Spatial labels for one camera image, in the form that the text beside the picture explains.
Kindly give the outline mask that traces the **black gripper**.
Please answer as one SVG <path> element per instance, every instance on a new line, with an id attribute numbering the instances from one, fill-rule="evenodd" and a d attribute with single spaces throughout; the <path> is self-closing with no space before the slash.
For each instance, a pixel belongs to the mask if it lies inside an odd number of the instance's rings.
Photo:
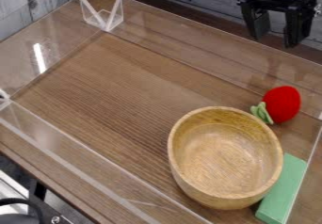
<path id="1" fill-rule="evenodd" d="M 247 31 L 260 39 L 270 31 L 268 11 L 286 13 L 284 45 L 295 47 L 311 33 L 314 15 L 320 13 L 318 0 L 238 0 Z"/>

